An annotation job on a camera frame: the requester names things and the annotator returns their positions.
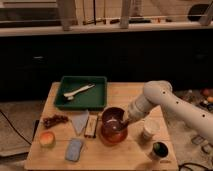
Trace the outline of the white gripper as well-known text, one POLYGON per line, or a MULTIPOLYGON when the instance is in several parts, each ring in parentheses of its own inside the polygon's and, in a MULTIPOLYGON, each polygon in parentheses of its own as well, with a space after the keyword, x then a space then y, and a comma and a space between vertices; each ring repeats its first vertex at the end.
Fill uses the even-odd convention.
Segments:
POLYGON ((145 118, 155 105, 143 94, 133 100, 127 108, 127 121, 132 124, 145 118))

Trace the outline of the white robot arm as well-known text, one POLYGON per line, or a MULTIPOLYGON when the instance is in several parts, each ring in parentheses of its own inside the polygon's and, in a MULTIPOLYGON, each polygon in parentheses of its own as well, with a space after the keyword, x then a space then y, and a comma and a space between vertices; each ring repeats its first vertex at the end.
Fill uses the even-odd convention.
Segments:
POLYGON ((156 106, 174 112, 213 145, 213 114, 178 98, 172 93, 172 85, 168 81, 149 81, 144 84, 143 93, 128 106, 129 123, 145 118, 156 106))

